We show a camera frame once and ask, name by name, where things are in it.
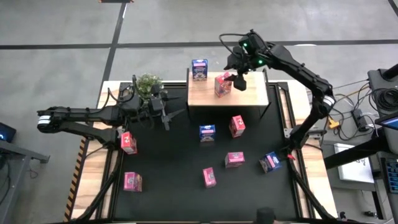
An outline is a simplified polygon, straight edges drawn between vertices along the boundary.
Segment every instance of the black and yellow tape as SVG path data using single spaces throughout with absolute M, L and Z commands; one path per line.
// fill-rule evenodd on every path
M 81 139 L 79 153 L 76 159 L 75 170 L 73 171 L 72 182 L 70 184 L 69 195 L 67 200 L 67 208 L 65 209 L 65 215 L 63 218 L 64 222 L 71 219 L 73 205 L 75 204 L 77 189 L 79 186 L 81 171 L 83 170 L 83 155 L 85 154 L 88 146 L 88 141 L 86 138 Z

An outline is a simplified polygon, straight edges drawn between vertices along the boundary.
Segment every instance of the computer monitor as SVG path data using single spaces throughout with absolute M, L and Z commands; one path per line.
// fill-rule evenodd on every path
M 0 122 L 0 141 L 11 143 L 16 132 L 14 128 Z
M 386 128 L 398 130 L 398 112 L 376 119 L 374 123 Z

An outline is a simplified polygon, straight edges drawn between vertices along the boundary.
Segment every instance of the small cardboard box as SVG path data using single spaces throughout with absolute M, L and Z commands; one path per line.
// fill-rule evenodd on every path
M 238 167 L 244 162 L 243 152 L 229 152 L 225 157 L 225 167 Z
M 124 173 L 124 190 L 142 192 L 142 177 L 136 172 Z
M 205 179 L 206 188 L 214 187 L 217 184 L 212 167 L 203 170 L 203 178 Z
M 279 169 L 282 167 L 279 158 L 274 152 L 270 152 L 266 154 L 263 158 L 260 159 L 260 164 L 264 169 L 265 173 L 271 172 L 273 170 Z
M 206 81 L 207 67 L 208 67 L 207 59 L 192 60 L 193 81 Z
M 232 81 L 225 81 L 224 79 L 229 77 L 229 72 L 224 73 L 224 75 L 219 75 L 214 81 L 214 91 L 218 97 L 223 97 L 231 92 Z
M 231 122 L 229 123 L 229 130 L 231 131 L 233 138 L 241 136 L 245 128 L 241 115 L 232 117 Z
M 214 124 L 199 126 L 199 138 L 201 142 L 214 141 L 215 136 L 216 126 Z
M 136 154 L 137 151 L 137 141 L 128 131 L 121 135 L 120 146 L 127 154 Z

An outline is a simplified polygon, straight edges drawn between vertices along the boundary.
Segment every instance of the pink box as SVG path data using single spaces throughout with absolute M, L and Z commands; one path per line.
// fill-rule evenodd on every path
M 244 162 L 243 152 L 229 152 L 225 157 L 225 167 L 238 167 Z
M 136 172 L 124 173 L 124 190 L 142 192 L 142 177 Z
M 206 188 L 214 187 L 217 184 L 212 167 L 203 170 L 203 177 L 205 178 Z
M 231 131 L 233 138 L 241 136 L 245 128 L 241 115 L 232 117 L 231 122 L 229 123 L 229 130 Z
M 128 131 L 121 135 L 120 146 L 127 154 L 136 154 L 137 151 L 137 140 Z
M 218 97 L 223 97 L 231 92 L 232 82 L 224 80 L 229 76 L 229 72 L 226 72 L 224 75 L 219 75 L 215 78 L 214 90 Z

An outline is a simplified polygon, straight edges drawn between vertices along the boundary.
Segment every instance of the metal stand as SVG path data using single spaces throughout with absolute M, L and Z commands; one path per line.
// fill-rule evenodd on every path
M 381 151 L 389 152 L 385 136 L 374 138 L 360 145 L 352 147 L 351 149 L 347 149 L 343 152 L 339 152 L 332 156 L 326 157 L 324 159 L 325 167 L 326 169 L 331 169 L 334 167 L 342 166 L 344 164 L 369 157 Z
M 40 163 L 43 163 L 43 164 L 48 163 L 49 159 L 50 159 L 50 156 L 45 156 L 41 153 L 21 148 L 19 146 L 8 143 L 6 141 L 0 141 L 0 150 L 2 150 L 4 152 L 8 152 L 10 154 L 16 153 L 16 154 L 30 157 L 31 159 L 37 159 L 40 161 Z
M 0 150 L 8 152 L 6 156 L 9 157 L 7 161 L 7 178 L 9 177 L 9 186 L 1 191 L 1 195 L 5 195 L 4 200 L 0 204 L 0 223 L 10 223 L 11 212 L 15 206 L 18 198 L 19 190 L 23 184 L 24 174 L 29 168 L 31 159 L 37 159 L 40 163 L 48 163 L 50 156 L 45 156 L 41 153 L 34 152 L 28 149 L 18 147 L 6 141 L 0 141 Z

